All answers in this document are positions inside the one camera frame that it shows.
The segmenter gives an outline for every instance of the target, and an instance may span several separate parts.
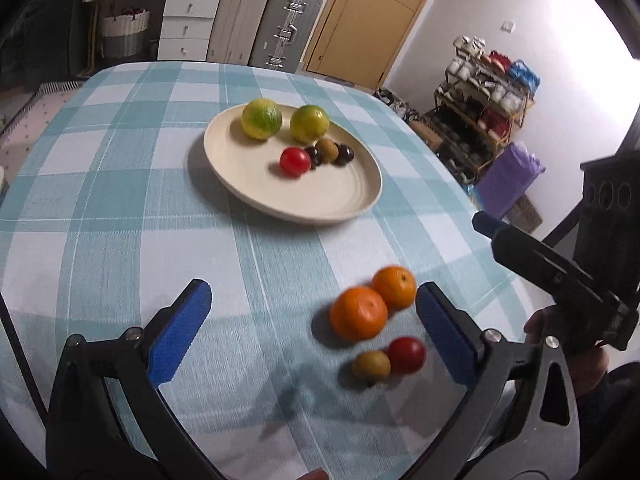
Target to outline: hand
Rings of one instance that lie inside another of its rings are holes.
[[[538,344],[542,338],[542,330],[545,317],[548,316],[552,306],[548,306],[533,313],[533,316],[524,325],[527,334],[525,343]],[[600,382],[609,367],[609,355],[600,347],[587,350],[584,354],[576,355],[568,359],[569,375],[574,384],[576,399],[593,390]]]
[[[302,475],[298,480],[329,480],[329,475],[323,469],[314,469]]]

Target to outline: wicker basket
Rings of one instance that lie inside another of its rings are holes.
[[[145,46],[145,31],[148,26],[148,10],[138,14],[122,14],[114,18],[103,18],[100,28],[103,56],[117,59],[142,52]]]

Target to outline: metal bolt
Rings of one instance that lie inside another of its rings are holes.
[[[66,339],[67,346],[78,346],[82,342],[80,334],[72,334]]]
[[[502,341],[502,334],[495,328],[490,328],[484,331],[484,338],[492,343],[499,343]]]
[[[558,341],[557,337],[554,337],[552,335],[548,335],[546,336],[545,339],[545,344],[549,347],[549,348],[558,348],[560,346],[560,342]]]
[[[142,329],[137,326],[128,328],[127,331],[124,333],[124,338],[127,341],[137,341],[141,337],[142,337]]]

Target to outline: orange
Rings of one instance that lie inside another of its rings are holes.
[[[385,301],[368,286],[348,288],[329,309],[329,321],[335,333],[353,342],[377,336],[387,318]]]
[[[391,310],[410,307],[418,290],[415,276],[410,270],[399,266],[380,269],[371,280],[371,287],[382,296],[386,306]]]

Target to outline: white wall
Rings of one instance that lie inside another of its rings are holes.
[[[513,34],[500,31],[504,20],[515,21]],[[433,107],[460,34],[484,37],[542,78],[516,138],[546,166],[527,191],[543,238],[580,200],[578,165],[622,142],[640,103],[640,62],[594,0],[430,0],[385,85],[418,110]]]

